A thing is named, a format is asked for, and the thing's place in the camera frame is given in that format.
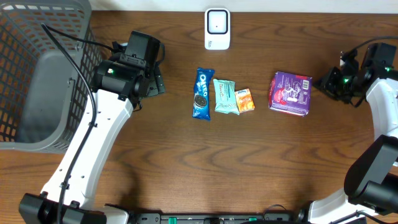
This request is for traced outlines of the pink purple floral packet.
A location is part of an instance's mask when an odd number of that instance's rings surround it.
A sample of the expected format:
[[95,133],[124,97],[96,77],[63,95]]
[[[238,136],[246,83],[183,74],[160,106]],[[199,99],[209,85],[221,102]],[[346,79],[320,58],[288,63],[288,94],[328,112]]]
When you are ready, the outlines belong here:
[[310,111],[312,77],[276,72],[269,89],[269,109],[306,116]]

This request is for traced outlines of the blue Oreo cookie pack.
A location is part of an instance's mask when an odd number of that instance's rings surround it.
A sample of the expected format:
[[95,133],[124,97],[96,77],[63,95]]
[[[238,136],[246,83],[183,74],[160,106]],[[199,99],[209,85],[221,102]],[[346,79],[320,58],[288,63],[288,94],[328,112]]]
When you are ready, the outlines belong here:
[[193,87],[193,118],[211,120],[209,92],[214,73],[215,71],[212,69],[197,68],[197,77]]

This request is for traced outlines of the teal wet wipes pack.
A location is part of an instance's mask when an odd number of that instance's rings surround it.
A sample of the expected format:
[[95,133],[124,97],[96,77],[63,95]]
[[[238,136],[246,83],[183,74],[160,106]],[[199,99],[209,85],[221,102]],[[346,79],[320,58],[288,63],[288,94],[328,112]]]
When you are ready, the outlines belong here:
[[213,80],[215,88],[215,111],[224,114],[239,115],[235,97],[235,82],[230,80]]

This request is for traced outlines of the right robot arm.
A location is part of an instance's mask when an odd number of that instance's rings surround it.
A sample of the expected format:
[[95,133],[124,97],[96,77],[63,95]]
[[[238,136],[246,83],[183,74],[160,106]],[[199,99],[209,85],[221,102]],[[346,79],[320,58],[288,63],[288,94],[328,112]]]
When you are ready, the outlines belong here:
[[313,86],[335,101],[369,103],[374,142],[349,168],[342,189],[302,208],[297,223],[376,223],[379,215],[397,213],[397,70],[393,66],[396,46],[386,37],[364,42],[363,62],[358,49],[343,52],[340,66],[332,68]]

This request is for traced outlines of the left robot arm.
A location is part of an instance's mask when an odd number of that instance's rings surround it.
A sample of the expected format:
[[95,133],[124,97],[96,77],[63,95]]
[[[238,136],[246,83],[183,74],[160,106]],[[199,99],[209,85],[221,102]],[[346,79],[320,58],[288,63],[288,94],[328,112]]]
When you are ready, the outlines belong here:
[[94,69],[85,113],[58,169],[39,195],[25,194],[19,213],[26,223],[129,223],[131,213],[117,205],[94,208],[98,181],[125,122],[142,108],[143,98],[165,92],[160,72],[165,47],[142,32]]

